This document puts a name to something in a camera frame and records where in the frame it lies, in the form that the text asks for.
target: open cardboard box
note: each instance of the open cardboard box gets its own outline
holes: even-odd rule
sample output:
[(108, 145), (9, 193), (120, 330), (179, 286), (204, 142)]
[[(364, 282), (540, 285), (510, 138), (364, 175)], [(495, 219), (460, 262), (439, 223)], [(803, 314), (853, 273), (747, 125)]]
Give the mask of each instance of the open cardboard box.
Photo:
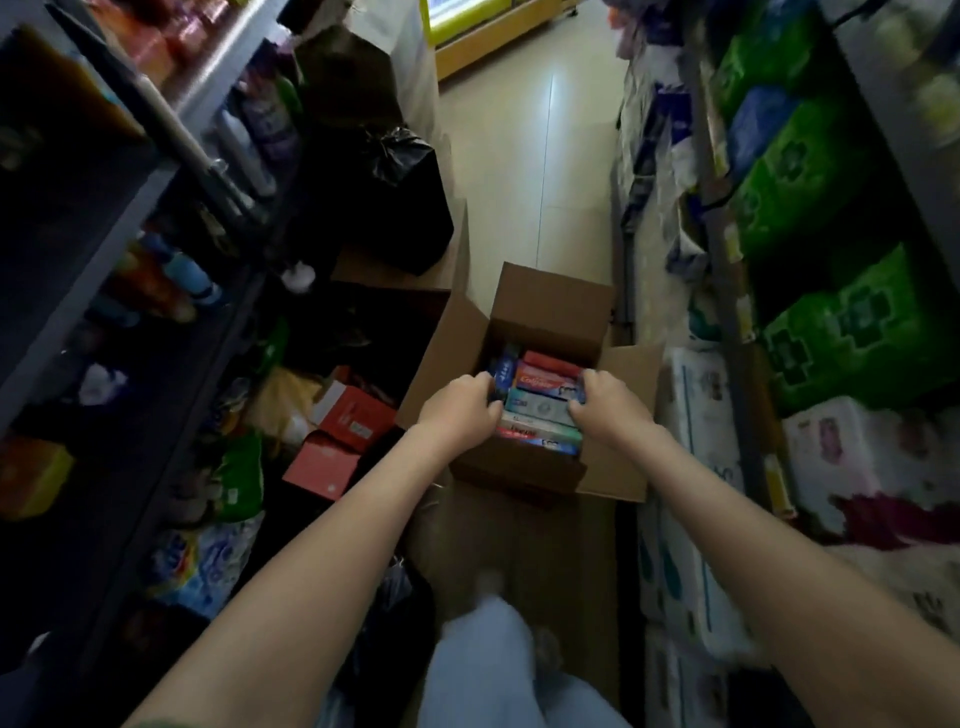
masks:
[[(486, 369), (507, 342), (585, 367), (605, 369), (653, 411), (661, 347), (607, 347), (613, 303), (608, 285), (504, 263), (488, 319), (454, 291), (396, 423), (416, 423), (423, 403), (451, 379)], [(585, 438), (579, 458), (491, 437), (450, 465), (454, 477), (476, 485), (554, 493), (587, 493), (643, 501), (646, 481), (618, 452)]]

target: floor tile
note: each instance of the floor tile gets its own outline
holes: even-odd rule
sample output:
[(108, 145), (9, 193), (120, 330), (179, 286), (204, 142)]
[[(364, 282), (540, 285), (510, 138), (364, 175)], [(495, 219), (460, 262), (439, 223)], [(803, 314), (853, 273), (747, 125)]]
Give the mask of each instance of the floor tile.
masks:
[(543, 170), (543, 205), (610, 209), (610, 168), (616, 144), (613, 122), (577, 127), (551, 125)]
[(595, 283), (612, 282), (610, 213), (544, 207), (540, 216), (537, 267)]

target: plastic bottle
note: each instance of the plastic bottle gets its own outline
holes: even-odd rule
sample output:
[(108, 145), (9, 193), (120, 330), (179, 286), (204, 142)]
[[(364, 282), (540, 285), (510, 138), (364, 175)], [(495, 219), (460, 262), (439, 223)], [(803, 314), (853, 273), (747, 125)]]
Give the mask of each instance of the plastic bottle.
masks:
[(164, 275), (189, 293), (196, 305), (211, 306), (223, 298), (224, 290), (210, 280), (197, 261), (168, 244), (159, 232), (144, 232), (140, 245), (154, 255)]
[(220, 109), (217, 114), (217, 135), (240, 165), (256, 194), (260, 197), (276, 195), (276, 180), (264, 166), (243, 122), (226, 109)]

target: red toothpaste box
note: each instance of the red toothpaste box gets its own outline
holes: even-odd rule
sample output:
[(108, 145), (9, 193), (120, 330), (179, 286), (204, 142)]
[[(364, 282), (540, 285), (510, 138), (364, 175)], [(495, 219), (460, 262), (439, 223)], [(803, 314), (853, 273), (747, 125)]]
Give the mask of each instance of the red toothpaste box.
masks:
[(514, 386), (527, 392), (556, 397), (558, 400), (576, 400), (580, 389), (577, 380), (572, 376), (547, 372), (523, 361), (516, 365)]
[(314, 432), (303, 443), (283, 479), (318, 496), (339, 500), (359, 460), (360, 455)]
[(547, 356), (545, 353), (527, 351), (523, 355), (523, 361), (538, 369), (543, 369), (546, 372), (553, 372), (554, 374), (569, 376), (574, 379), (580, 376), (584, 370), (583, 367), (578, 367), (576, 364), (571, 364), (568, 361), (555, 359), (552, 356)]
[(358, 387), (334, 381), (310, 412), (318, 430), (358, 452), (394, 426), (395, 410)]

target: colgate toothpaste box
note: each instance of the colgate toothpaste box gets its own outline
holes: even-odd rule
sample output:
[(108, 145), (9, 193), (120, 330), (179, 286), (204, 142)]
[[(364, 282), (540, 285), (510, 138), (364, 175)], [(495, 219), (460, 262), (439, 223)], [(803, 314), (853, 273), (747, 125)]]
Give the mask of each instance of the colgate toothpaste box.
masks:
[(518, 415), (516, 412), (504, 412), (500, 416), (500, 428), (511, 432), (519, 432), (532, 438), (567, 443), (578, 451), (584, 442), (584, 436), (575, 427), (558, 425), (527, 415)]
[(539, 352), (524, 352), (523, 361), (538, 369), (543, 369), (558, 375), (569, 376), (573, 379), (576, 379), (584, 371), (583, 367), (578, 367), (576, 364), (555, 359), (552, 356), (547, 356), (545, 353)]
[(583, 400), (581, 387), (572, 376), (547, 372), (525, 361), (518, 362), (516, 365), (514, 386), (517, 389), (555, 397), (558, 400)]
[(565, 452), (567, 455), (576, 455), (580, 450), (561, 440), (548, 440), (543, 437), (534, 437), (526, 432), (517, 432), (515, 430), (498, 427), (496, 434), (499, 437), (505, 437), (508, 440), (519, 440), (521, 443), (536, 445), (539, 448), (552, 449), (556, 452)]

